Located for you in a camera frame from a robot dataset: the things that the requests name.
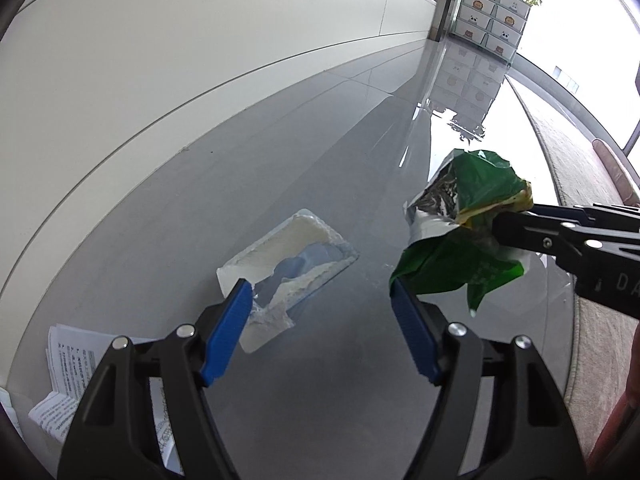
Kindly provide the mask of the beige carpet rug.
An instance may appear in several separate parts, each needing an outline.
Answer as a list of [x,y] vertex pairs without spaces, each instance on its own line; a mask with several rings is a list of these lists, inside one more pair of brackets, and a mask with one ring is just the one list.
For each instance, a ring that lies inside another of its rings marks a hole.
[[[533,124],[551,170],[559,203],[576,211],[581,206],[617,206],[620,193],[597,155],[592,141],[524,84],[514,81],[518,102]],[[556,262],[575,286],[574,336],[564,400],[572,418],[582,454],[597,444],[615,405],[624,394],[631,346],[638,320],[598,301],[609,292],[614,299],[615,275],[623,265],[604,238],[591,247],[593,228],[560,229],[561,252]]]

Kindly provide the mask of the white plastic tray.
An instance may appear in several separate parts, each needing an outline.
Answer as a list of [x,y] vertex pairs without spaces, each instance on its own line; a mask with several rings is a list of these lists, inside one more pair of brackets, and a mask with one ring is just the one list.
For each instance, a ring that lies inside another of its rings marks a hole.
[[292,214],[216,270],[221,292],[252,285],[253,307],[240,346],[253,353],[294,326],[288,311],[351,266],[359,252],[308,209]]

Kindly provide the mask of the white paper leaflet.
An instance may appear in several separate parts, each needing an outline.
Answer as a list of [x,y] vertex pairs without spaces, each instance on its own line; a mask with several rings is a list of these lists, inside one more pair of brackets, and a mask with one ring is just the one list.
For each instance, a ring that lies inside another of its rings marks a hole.
[[[56,324],[49,328],[46,357],[52,391],[28,413],[40,429],[60,443],[70,431],[79,401],[114,335]],[[163,382],[150,379],[155,432],[164,466],[183,474],[172,435]]]

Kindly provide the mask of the orange trouser legs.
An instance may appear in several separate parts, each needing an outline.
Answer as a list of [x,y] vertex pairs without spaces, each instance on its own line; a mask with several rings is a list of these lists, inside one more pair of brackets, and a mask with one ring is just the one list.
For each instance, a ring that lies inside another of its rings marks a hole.
[[[592,141],[592,147],[605,166],[608,175],[612,179],[618,194],[626,206],[639,206],[639,189],[631,180],[628,171],[624,168],[618,157],[604,141],[596,139]],[[589,470],[601,466],[608,454],[616,445],[617,436],[622,431],[625,418],[631,414],[634,408],[639,406],[639,330],[634,333],[632,343],[630,369],[626,382],[626,390],[620,396],[620,400],[613,408],[611,415],[602,429],[596,444],[587,458]]]

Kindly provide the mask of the white drawer storage unit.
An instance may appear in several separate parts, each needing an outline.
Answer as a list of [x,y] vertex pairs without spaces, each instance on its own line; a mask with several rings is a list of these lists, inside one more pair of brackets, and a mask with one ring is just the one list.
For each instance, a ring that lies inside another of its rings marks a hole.
[[511,64],[531,8],[525,0],[460,0],[449,32]]

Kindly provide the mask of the green snack bag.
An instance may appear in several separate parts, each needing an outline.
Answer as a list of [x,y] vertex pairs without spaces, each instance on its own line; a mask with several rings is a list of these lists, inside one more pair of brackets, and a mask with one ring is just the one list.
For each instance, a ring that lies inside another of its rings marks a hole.
[[452,150],[405,203],[410,237],[390,279],[416,296],[466,289],[475,314],[486,295],[523,276],[528,258],[491,233],[498,214],[533,208],[530,183],[493,151]]

